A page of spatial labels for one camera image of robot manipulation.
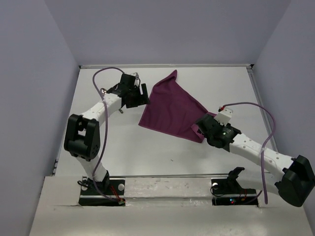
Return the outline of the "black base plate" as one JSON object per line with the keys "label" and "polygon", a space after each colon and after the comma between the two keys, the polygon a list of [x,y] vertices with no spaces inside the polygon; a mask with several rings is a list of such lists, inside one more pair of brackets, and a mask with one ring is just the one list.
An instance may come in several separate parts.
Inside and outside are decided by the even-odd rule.
{"label": "black base plate", "polygon": [[210,193],[214,206],[258,206],[258,194],[256,190],[242,188],[237,182],[239,174],[244,167],[236,167],[225,178],[211,180]]}
{"label": "black base plate", "polygon": [[123,207],[126,205],[124,178],[110,178],[109,185],[103,186],[102,182],[96,182],[95,188],[93,180],[82,177],[77,181],[80,186],[80,196],[78,204],[84,207]]}

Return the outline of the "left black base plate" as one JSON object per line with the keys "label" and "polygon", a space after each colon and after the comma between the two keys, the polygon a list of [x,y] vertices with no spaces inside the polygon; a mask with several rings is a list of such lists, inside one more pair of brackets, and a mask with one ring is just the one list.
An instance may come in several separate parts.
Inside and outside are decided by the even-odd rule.
{"label": "left black base plate", "polygon": [[84,207],[123,207],[126,205],[124,178],[110,178],[109,185],[103,186],[102,182],[96,182],[95,188],[93,180],[82,177],[77,181],[80,186],[80,196],[78,204]]}

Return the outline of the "purple cloth napkin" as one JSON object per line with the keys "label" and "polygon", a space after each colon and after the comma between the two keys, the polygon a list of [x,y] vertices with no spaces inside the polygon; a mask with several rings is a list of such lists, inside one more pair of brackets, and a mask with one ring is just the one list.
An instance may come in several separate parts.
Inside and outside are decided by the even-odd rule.
{"label": "purple cloth napkin", "polygon": [[151,91],[139,126],[174,137],[202,143],[195,122],[205,114],[215,116],[176,81],[177,70],[157,82]]}

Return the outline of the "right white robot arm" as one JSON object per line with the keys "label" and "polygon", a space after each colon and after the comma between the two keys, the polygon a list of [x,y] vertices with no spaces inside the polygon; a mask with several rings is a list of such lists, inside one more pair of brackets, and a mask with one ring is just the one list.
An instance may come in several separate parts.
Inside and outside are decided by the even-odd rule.
{"label": "right white robot arm", "polygon": [[279,195],[295,207],[301,207],[313,190],[315,174],[307,158],[301,155],[293,158],[264,148],[229,123],[220,124],[210,114],[195,124],[210,146],[241,156],[269,172],[269,176],[259,180],[262,190]]}

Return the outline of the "metal spoon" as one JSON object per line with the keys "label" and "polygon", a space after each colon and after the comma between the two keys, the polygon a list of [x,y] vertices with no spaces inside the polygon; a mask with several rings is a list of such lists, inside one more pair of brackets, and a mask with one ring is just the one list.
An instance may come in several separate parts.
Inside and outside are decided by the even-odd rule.
{"label": "metal spoon", "polygon": [[119,96],[113,93],[107,93],[107,90],[104,88],[101,88],[100,92],[103,95],[103,102],[106,103],[108,117],[116,111],[121,114],[124,113],[122,111],[122,99]]}

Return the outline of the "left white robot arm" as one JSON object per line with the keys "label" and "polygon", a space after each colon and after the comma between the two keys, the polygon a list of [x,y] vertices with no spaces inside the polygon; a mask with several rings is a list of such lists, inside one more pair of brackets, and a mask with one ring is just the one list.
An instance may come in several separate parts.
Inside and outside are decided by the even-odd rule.
{"label": "left white robot arm", "polygon": [[109,173],[100,162],[100,127],[108,127],[109,117],[123,107],[134,108],[149,104],[146,84],[137,73],[121,75],[119,83],[101,92],[101,100],[80,115],[72,114],[67,121],[64,149],[84,168],[92,189],[104,194],[109,188]]}

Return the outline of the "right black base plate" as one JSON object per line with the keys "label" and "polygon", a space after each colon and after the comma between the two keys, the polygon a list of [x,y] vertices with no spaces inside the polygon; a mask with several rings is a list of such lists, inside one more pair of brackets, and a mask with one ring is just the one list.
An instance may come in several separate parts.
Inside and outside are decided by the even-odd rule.
{"label": "right black base plate", "polygon": [[214,206],[258,206],[258,194],[256,190],[242,188],[237,182],[239,174],[244,167],[236,167],[225,178],[211,180],[210,193]]}

